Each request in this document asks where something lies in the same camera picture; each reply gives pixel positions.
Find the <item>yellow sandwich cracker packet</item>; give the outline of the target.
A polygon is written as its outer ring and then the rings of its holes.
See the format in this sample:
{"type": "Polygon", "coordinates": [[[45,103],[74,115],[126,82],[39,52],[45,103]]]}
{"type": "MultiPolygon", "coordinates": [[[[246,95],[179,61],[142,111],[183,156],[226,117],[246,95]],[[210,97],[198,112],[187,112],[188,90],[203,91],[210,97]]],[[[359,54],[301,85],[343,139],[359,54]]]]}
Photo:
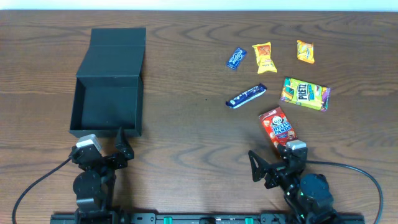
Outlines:
{"type": "Polygon", "coordinates": [[[271,59],[272,53],[272,44],[271,42],[267,42],[264,44],[256,44],[253,45],[256,55],[256,63],[258,65],[257,73],[262,74],[265,72],[274,72],[277,73],[277,68],[271,59]]]}

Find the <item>green Pretz snack box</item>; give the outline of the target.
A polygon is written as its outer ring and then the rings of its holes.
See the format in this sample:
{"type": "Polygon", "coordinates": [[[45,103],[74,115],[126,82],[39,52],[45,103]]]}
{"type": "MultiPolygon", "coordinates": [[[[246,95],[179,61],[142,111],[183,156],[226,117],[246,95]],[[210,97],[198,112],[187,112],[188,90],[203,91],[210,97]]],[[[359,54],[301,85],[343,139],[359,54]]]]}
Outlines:
{"type": "Polygon", "coordinates": [[[331,89],[326,86],[286,77],[280,100],[318,111],[326,111],[330,92],[331,89]]]}

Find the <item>black gift box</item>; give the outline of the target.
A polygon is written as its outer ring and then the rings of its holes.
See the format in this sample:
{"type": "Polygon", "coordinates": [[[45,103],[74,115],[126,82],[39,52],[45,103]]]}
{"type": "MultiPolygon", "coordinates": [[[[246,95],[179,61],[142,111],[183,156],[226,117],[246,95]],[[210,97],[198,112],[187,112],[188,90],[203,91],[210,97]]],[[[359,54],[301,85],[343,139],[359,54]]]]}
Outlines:
{"type": "Polygon", "coordinates": [[[92,29],[76,73],[70,134],[112,138],[120,128],[129,137],[142,134],[145,51],[144,27],[92,29]]]}

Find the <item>red Hello Panda box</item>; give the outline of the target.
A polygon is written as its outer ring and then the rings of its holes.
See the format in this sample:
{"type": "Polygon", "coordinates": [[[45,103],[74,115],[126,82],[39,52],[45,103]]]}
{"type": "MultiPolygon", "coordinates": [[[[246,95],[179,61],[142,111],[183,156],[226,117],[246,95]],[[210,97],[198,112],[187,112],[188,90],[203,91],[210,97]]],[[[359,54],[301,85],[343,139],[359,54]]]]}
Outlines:
{"type": "Polygon", "coordinates": [[[273,145],[286,146],[297,139],[297,134],[281,107],[277,107],[259,116],[259,120],[270,137],[273,145]]]}

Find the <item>dark blue Oreo packet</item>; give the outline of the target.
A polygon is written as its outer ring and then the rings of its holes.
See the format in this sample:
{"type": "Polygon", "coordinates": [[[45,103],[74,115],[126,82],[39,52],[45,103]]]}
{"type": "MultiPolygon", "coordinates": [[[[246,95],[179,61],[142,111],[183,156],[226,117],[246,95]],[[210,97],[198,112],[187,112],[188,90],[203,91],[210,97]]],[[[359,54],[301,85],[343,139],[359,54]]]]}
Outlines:
{"type": "Polygon", "coordinates": [[[246,90],[239,95],[235,96],[234,98],[226,101],[226,106],[230,107],[231,109],[237,109],[240,106],[246,104],[247,102],[263,95],[267,91],[267,87],[259,83],[258,85],[246,90]]]}

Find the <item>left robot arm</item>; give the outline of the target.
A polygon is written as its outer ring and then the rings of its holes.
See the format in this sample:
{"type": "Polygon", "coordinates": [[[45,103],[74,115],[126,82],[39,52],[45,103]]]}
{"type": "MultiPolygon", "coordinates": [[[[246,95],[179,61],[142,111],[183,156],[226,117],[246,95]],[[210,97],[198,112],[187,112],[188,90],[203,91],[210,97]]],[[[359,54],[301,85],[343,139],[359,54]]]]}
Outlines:
{"type": "Polygon", "coordinates": [[[110,156],[101,154],[95,134],[81,137],[72,147],[71,161],[83,170],[73,182],[78,210],[75,223],[129,223],[131,216],[121,207],[112,206],[116,170],[127,167],[134,158],[124,129],[120,128],[114,142],[117,150],[110,156]]]}

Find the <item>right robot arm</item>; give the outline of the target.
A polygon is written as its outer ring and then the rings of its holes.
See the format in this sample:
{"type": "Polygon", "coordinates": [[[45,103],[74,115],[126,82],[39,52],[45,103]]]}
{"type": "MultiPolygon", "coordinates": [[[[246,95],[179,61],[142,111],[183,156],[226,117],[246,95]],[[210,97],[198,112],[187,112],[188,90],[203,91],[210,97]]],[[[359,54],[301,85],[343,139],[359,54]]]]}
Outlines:
{"type": "Polygon", "coordinates": [[[265,180],[267,189],[280,187],[284,199],[292,210],[287,219],[290,223],[343,223],[343,219],[333,208],[326,177],[321,174],[302,175],[307,163],[308,148],[278,146],[282,161],[268,163],[254,151],[249,151],[252,179],[265,180]]]}

